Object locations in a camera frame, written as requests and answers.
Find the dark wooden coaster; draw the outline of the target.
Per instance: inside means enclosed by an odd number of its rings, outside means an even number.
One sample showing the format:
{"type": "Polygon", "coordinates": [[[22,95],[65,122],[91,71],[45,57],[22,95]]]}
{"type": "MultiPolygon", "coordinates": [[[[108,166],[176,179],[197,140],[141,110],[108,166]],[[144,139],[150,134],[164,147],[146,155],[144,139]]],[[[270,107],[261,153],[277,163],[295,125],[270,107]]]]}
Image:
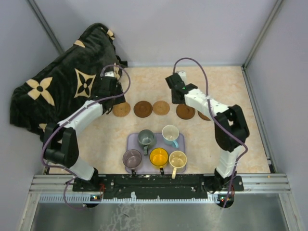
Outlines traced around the dark wooden coaster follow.
{"type": "Polygon", "coordinates": [[[201,119],[205,120],[205,121],[211,121],[211,118],[204,115],[203,113],[201,113],[200,111],[198,111],[198,115],[201,119]]]}
{"type": "Polygon", "coordinates": [[[192,119],[195,115],[195,109],[185,104],[179,104],[176,108],[176,114],[184,120],[192,119]]]}
{"type": "Polygon", "coordinates": [[[153,107],[148,101],[139,101],[135,104],[133,110],[137,117],[146,118],[152,113],[153,107]]]}

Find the woven rattan coaster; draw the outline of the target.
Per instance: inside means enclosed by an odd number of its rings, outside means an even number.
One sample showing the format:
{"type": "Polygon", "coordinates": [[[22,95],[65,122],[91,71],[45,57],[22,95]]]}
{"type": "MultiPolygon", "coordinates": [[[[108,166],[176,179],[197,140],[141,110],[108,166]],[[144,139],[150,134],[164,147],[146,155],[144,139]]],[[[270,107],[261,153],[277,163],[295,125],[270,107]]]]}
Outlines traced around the woven rattan coaster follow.
{"type": "Polygon", "coordinates": [[[157,101],[153,104],[153,112],[156,115],[167,115],[169,113],[170,106],[166,101],[157,101]]]}
{"type": "Polygon", "coordinates": [[[124,102],[113,106],[112,112],[116,117],[125,117],[130,113],[129,103],[124,102]]]}

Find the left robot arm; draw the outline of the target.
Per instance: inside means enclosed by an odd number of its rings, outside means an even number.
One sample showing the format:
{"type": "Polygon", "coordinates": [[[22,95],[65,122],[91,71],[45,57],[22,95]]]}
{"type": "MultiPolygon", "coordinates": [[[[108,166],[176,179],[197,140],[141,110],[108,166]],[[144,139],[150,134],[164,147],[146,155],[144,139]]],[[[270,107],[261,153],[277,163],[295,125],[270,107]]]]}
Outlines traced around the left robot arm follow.
{"type": "Polygon", "coordinates": [[[99,173],[80,157],[77,136],[95,119],[109,113],[114,105],[125,102],[125,92],[119,78],[112,72],[102,74],[99,83],[102,96],[95,94],[93,100],[87,100],[66,119],[46,126],[41,155],[46,167],[60,168],[71,173],[77,182],[83,184],[83,189],[90,191],[99,188],[99,173]]]}

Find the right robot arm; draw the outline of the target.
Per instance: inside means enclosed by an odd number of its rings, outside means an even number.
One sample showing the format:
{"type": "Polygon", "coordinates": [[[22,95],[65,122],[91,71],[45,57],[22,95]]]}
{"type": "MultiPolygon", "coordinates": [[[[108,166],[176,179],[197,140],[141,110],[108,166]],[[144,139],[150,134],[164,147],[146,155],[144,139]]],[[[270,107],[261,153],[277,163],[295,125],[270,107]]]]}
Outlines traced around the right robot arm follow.
{"type": "Polygon", "coordinates": [[[227,190],[236,175],[240,152],[243,148],[244,153],[248,151],[245,140],[250,132],[243,111],[238,105],[227,106],[216,101],[196,85],[186,84],[185,81],[185,72],[177,72],[166,78],[172,103],[185,104],[213,121],[220,158],[214,177],[205,185],[212,192],[227,190]]]}

